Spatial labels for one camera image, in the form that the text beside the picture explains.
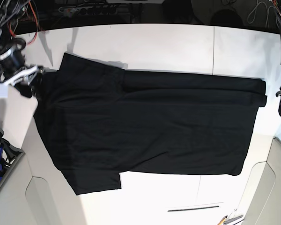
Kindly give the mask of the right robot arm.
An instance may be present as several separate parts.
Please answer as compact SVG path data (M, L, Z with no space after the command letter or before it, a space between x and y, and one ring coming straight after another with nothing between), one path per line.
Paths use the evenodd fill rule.
M15 34L23 16L32 12L33 21L39 28L39 18L32 0L0 0L0 98L8 97L8 88L14 87L24 97L38 95L45 68L26 64L23 50L32 44L37 35L26 41Z

